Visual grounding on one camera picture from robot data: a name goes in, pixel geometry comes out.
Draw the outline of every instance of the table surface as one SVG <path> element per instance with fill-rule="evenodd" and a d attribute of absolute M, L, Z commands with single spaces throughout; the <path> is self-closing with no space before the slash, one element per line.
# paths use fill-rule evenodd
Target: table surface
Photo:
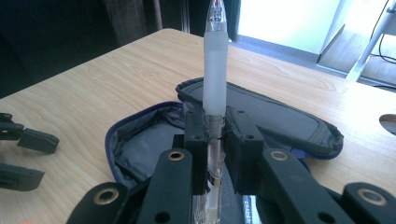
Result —
<path fill-rule="evenodd" d="M 89 189 L 114 181 L 104 147 L 108 129 L 151 105 L 177 101 L 175 86 L 203 72 L 203 39 L 165 29 L 1 99 L 0 111 L 15 122 L 60 139 L 52 155 L 2 142 L 0 162 L 45 176 L 33 191 L 0 189 L 1 223 L 65 223 Z M 308 160 L 320 184 L 342 192 L 363 181 L 396 195 L 396 136 L 379 123 L 396 114 L 396 94 L 235 47 L 227 78 L 338 127 L 343 152 Z"/>

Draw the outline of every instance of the metal grommet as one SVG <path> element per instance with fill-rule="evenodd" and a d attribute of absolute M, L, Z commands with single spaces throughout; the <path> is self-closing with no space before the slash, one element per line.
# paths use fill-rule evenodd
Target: metal grommet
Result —
<path fill-rule="evenodd" d="M 372 190 L 372 189 L 358 189 L 358 194 L 364 201 L 372 203 L 378 206 L 384 206 L 387 204 L 387 199 L 385 199 L 382 194 Z"/>
<path fill-rule="evenodd" d="M 114 202 L 119 197 L 119 191 L 115 188 L 101 189 L 93 197 L 93 201 L 99 205 L 105 205 Z"/>
<path fill-rule="evenodd" d="M 184 153 L 181 151 L 173 151 L 168 154 L 169 161 L 181 161 L 184 158 Z"/>
<path fill-rule="evenodd" d="M 282 151 L 272 151 L 271 157 L 277 161 L 286 161 L 289 156 Z"/>

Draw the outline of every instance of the floor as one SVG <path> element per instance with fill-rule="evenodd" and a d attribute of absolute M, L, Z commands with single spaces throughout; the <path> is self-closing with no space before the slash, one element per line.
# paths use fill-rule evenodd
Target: floor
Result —
<path fill-rule="evenodd" d="M 377 18 L 386 2 L 386 0 L 355 0 L 346 18 L 343 32 L 334 39 L 333 44 L 322 55 L 319 62 L 317 62 L 318 57 L 313 58 L 312 54 L 282 46 L 274 48 L 271 43 L 247 36 L 239 35 L 232 45 L 334 76 L 346 77 L 347 72 L 369 42 Z M 396 36 L 385 35 L 381 52 L 396 58 L 395 46 Z M 378 45 L 372 53 L 378 53 Z M 372 56 L 359 82 L 371 86 L 386 86 L 384 90 L 396 92 L 396 64 L 387 63 L 379 57 Z"/>

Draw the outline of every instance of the black padded pouch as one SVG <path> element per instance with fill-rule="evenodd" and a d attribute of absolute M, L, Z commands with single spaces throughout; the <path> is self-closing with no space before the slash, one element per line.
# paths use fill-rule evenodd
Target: black padded pouch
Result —
<path fill-rule="evenodd" d="M 202 106 L 203 86 L 203 78 L 183 82 L 177 86 L 178 97 Z M 344 136 L 334 125 L 233 83 L 227 83 L 227 106 L 245 111 L 268 147 L 302 151 L 323 160 L 336 157 L 343 148 Z"/>

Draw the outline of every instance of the black cable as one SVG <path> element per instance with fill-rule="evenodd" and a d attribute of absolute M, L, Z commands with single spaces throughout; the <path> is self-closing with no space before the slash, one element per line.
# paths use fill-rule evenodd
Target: black cable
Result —
<path fill-rule="evenodd" d="M 373 86 L 373 87 L 376 87 L 376 88 L 379 88 L 379 89 L 391 89 L 391 90 L 394 90 L 394 91 L 396 91 L 396 87 L 392 87 L 392 86 L 384 86 L 384 85 L 376 85 L 376 86 Z"/>
<path fill-rule="evenodd" d="M 375 23 L 375 26 L 374 26 L 374 28 L 373 28 L 372 34 L 371 34 L 371 36 L 370 36 L 370 40 L 373 38 L 373 34 L 374 34 L 374 32 L 375 32 L 375 28 L 376 28 L 376 26 L 378 25 L 379 20 L 380 20 L 381 17 L 382 17 L 382 14 L 384 14 L 384 11 L 385 11 L 385 8 L 387 7 L 388 2 L 389 2 L 389 0 L 387 0 L 387 3 L 386 3 L 386 4 L 384 5 L 384 7 L 382 8 L 381 14 L 379 15 L 378 19 L 376 20 L 376 23 Z M 382 41 L 384 40 L 384 36 L 385 36 L 385 35 L 382 34 L 381 40 L 379 41 L 379 46 L 378 46 L 379 54 L 370 53 L 370 55 L 375 56 L 375 57 L 381 57 L 382 60 L 384 60 L 384 61 L 386 61 L 386 62 L 388 62 L 388 63 L 395 63 L 395 64 L 396 64 L 396 58 L 392 58 L 392 57 L 389 57 L 389 56 L 382 55 L 381 46 L 382 46 Z"/>

